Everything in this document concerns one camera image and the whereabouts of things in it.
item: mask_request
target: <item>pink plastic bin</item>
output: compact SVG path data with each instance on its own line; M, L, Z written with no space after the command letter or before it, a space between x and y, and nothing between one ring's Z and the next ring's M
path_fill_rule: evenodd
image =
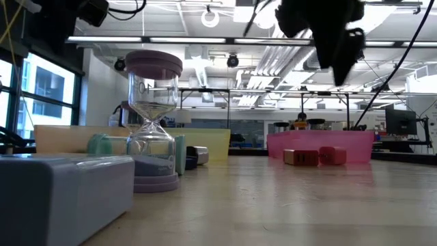
M342 147L348 163L368 163L373 145L371 131L286 131L267 135L268 156L282 159L284 150L319 150Z

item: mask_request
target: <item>desk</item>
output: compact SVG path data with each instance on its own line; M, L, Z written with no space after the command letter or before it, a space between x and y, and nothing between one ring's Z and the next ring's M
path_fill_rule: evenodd
M373 143L373 148L387 149L390 152L413 153L410 146L426 146L426 141L379 141Z
M437 169L422 165L230 156L186 172L178 190L135 194L83 246L435 245L435 190Z

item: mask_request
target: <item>white wall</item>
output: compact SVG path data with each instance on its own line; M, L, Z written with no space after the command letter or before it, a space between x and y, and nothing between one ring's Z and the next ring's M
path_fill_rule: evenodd
M85 49L83 70L79 124L107 126L116 106L128 100L128 79L100 61L91 49Z

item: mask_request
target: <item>computer monitor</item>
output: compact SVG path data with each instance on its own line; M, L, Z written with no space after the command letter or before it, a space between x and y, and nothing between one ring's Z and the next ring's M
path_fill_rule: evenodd
M388 134L417 135L417 121L414 111L386 109L385 120Z

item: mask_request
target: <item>hourglass cap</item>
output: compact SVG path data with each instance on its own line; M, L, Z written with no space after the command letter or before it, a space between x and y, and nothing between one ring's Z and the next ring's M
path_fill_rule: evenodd
M126 55L126 69L145 79L168 80L182 74L182 61L161 51L140 50Z

